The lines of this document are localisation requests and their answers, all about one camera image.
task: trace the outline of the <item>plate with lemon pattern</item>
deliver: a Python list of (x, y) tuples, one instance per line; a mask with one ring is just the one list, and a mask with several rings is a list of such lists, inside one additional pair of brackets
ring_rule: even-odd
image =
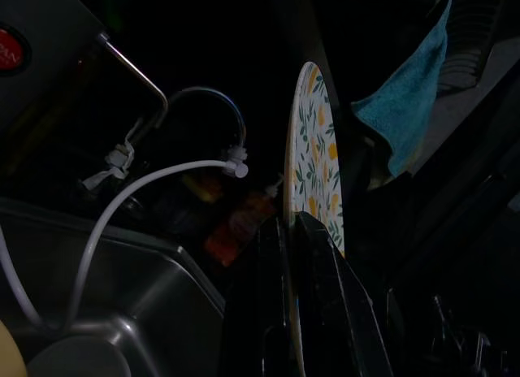
[(289, 226), (305, 211), (323, 223), (345, 254), (340, 168), (327, 88), (319, 67), (306, 63), (292, 102), (285, 154), (285, 210)]

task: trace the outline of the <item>teal cloth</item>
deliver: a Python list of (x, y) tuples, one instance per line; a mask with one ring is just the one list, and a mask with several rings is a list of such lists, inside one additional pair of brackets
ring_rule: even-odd
[(446, 22), (451, 1), (448, 0), (435, 27), (383, 86), (369, 97), (352, 103), (357, 118), (390, 145), (388, 170), (393, 176), (404, 171), (427, 130), (440, 66), (446, 55)]

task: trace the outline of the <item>white hose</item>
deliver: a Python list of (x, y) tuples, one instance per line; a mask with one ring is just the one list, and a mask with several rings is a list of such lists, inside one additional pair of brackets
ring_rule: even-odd
[(218, 160), (200, 160), (198, 162), (189, 162), (172, 167), (163, 168), (162, 170), (152, 172), (151, 174), (145, 175), (139, 180), (136, 180), (135, 182), (131, 183), (129, 186), (124, 188), (117, 196), (115, 196), (115, 198), (112, 200), (110, 204), (108, 204), (106, 209), (103, 211), (102, 215), (97, 220), (96, 225), (90, 233), (87, 245), (84, 248), (83, 256), (81, 257), (80, 267), (76, 275), (76, 280), (74, 281), (74, 288), (72, 289), (71, 300), (69, 301), (67, 315), (61, 327), (50, 327), (48, 324), (46, 324), (46, 322), (43, 321), (41, 316), (34, 308), (34, 305), (32, 304), (27, 293), (25, 292), (24, 287), (20, 283), (20, 278), (18, 278), (18, 275), (16, 274), (15, 267), (13, 266), (13, 262), (11, 261), (11, 256), (9, 255), (9, 250), (7, 249), (6, 240), (2, 232), (2, 227), (0, 227), (0, 263), (2, 264), (2, 268), (6, 273), (7, 281), (9, 282), (9, 285), (11, 286), (11, 289), (15, 294), (16, 300), (18, 301), (20, 308), (24, 312), (29, 322), (31, 322), (31, 324), (36, 328), (42, 330), (46, 335), (51, 337), (63, 336), (67, 334), (78, 314), (78, 309), (80, 308), (81, 303), (81, 297), (85, 288), (85, 282), (89, 273), (90, 263), (92, 262), (92, 257), (94, 255), (94, 252), (96, 251), (96, 247), (98, 246), (99, 238), (101, 237), (103, 229), (105, 229), (105, 226), (108, 224), (109, 220), (111, 219), (112, 215), (115, 213), (117, 208), (130, 195), (132, 195), (134, 192), (136, 192), (138, 189), (142, 188), (146, 184), (149, 184), (150, 182), (163, 178), (164, 176), (175, 174), (177, 172), (187, 171), (193, 168), (200, 167), (233, 168), (234, 164), (232, 162), (221, 162)]

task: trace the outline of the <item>dish soap bottle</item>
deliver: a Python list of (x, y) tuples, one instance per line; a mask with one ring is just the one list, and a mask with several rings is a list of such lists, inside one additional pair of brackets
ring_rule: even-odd
[(262, 223), (270, 218), (276, 208), (273, 199), (284, 181), (267, 186), (263, 192), (252, 191), (235, 210), (211, 233), (204, 248), (224, 267), (229, 267), (244, 247), (254, 238)]

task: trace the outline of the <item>stainless steel sink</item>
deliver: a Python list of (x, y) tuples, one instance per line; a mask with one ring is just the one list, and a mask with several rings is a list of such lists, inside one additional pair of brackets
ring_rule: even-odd
[[(59, 322), (92, 223), (0, 199), (0, 224), (32, 302)], [(223, 308), (223, 298), (181, 247), (108, 227), (71, 334), (111, 342), (133, 377), (215, 376)], [(3, 273), (0, 319), (26, 363), (52, 344), (23, 316)]]

